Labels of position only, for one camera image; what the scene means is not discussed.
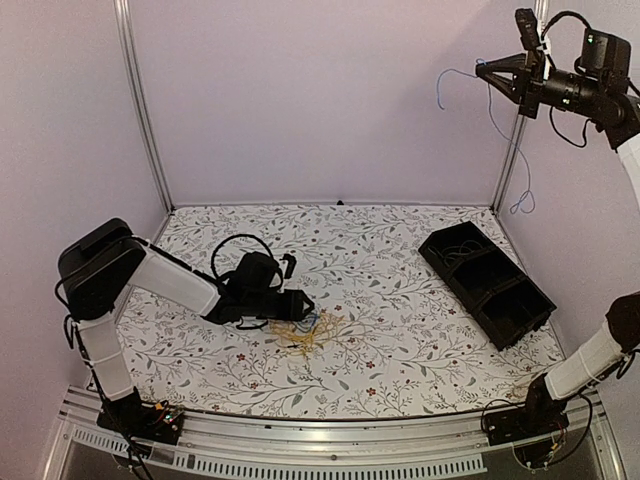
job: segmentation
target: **robotic arm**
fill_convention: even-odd
[[[215,254],[227,241],[250,237],[260,242],[268,255],[244,255],[238,268],[219,276]],[[300,321],[314,308],[302,290],[280,288],[291,278],[295,258],[285,255],[283,273],[268,246],[251,235],[234,235],[222,242],[212,256],[214,276],[191,268],[144,239],[134,237],[128,225],[112,219],[67,248],[58,261],[61,280],[56,295],[68,307],[72,331],[85,362],[90,367],[103,401],[98,425],[129,436],[165,443],[177,442],[181,410],[166,403],[142,403],[133,386],[110,315],[127,285],[172,300],[215,324],[240,321],[244,317]],[[278,285],[272,286],[278,277]],[[62,286],[66,301],[58,294]]]
[[[564,16],[579,18],[586,25],[582,55],[574,64],[576,73],[556,69],[545,44],[549,27]],[[542,103],[590,119],[618,152],[640,205],[640,99],[627,95],[627,90],[640,92],[628,77],[630,44],[593,30],[574,12],[556,15],[542,35],[532,10],[517,10],[516,22],[526,53],[480,64],[476,74],[518,104],[526,117],[536,118]],[[640,292],[618,298],[606,317],[577,352],[531,383],[524,407],[483,417],[482,427],[491,444],[566,427],[563,411],[569,399],[629,365],[640,344]]]

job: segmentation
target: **white wall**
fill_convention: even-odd
[[[634,45],[632,76],[640,83],[640,18],[638,2],[552,1],[550,15],[578,10],[592,26],[617,34]],[[583,28],[563,19],[552,30],[552,51],[559,68],[572,70],[580,55]],[[589,127],[589,146],[579,150],[552,132],[548,109],[527,125],[523,150],[531,162],[537,210],[528,216],[502,218],[507,232],[533,278],[558,305],[552,321],[567,354],[587,340],[604,321],[617,297],[640,290],[640,212],[629,182],[604,134]],[[558,127],[578,140],[583,120],[556,115]],[[508,202],[524,186],[519,164]],[[640,369],[600,392],[630,479],[640,478]]]
[[[177,204],[489,204],[505,146],[479,55],[518,44],[526,0],[132,2],[160,155]],[[509,131],[515,108],[496,100]]]
[[[53,297],[60,252],[112,216],[162,211],[111,0],[0,4],[0,477],[33,480],[69,383],[86,371]]]

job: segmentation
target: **floral pattern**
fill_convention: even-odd
[[[241,331],[134,290],[118,325],[134,382],[147,400],[272,417],[405,417],[520,400],[532,378],[561,359],[550,328],[498,352],[418,254],[431,232],[467,220],[516,260],[486,208],[178,209],[160,247],[208,272],[224,238],[263,238],[277,258],[296,256],[287,288],[313,298],[317,326],[312,336],[282,322]],[[260,248],[230,243],[218,271]]]

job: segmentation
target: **black tray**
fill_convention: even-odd
[[[539,329],[556,309],[537,285],[471,222],[433,232],[419,252],[498,350]]]

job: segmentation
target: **blue string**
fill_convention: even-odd
[[[478,58],[478,59],[476,59],[476,63],[480,64],[480,63],[486,63],[486,62],[483,59]],[[445,110],[444,106],[442,105],[441,96],[440,96],[440,81],[442,80],[442,77],[445,74],[449,73],[449,72],[454,72],[454,73],[457,73],[459,75],[463,75],[463,76],[469,77],[469,78],[478,78],[477,75],[473,75],[471,73],[463,72],[463,71],[457,70],[455,68],[447,68],[446,70],[444,70],[438,76],[438,80],[436,81],[436,99],[437,99],[438,107],[440,108],[440,110]],[[500,134],[500,136],[502,138],[504,138],[507,142],[509,142],[516,149],[516,151],[520,154],[520,156],[522,157],[522,160],[524,162],[525,168],[527,170],[527,188],[526,188],[526,190],[524,192],[522,192],[522,195],[520,195],[520,198],[518,199],[518,201],[516,203],[514,203],[513,205],[511,205],[511,207],[509,208],[509,212],[512,215],[515,215],[516,213],[518,213],[518,211],[520,211],[520,212],[528,215],[529,213],[532,213],[536,209],[536,199],[535,199],[535,197],[533,195],[533,192],[531,191],[531,167],[529,165],[529,160],[525,156],[524,152],[520,149],[520,147],[518,145],[516,145],[514,142],[512,142],[511,139],[508,136],[506,136],[504,134],[504,132],[498,126],[498,123],[496,122],[496,120],[495,120],[495,118],[493,116],[493,96],[492,96],[492,93],[491,93],[491,85],[487,84],[487,90],[489,92],[489,118],[491,119],[491,123],[495,127],[496,131]],[[524,202],[526,202],[527,200],[530,200],[530,202],[531,202],[531,208],[530,209],[525,209],[523,207]]]

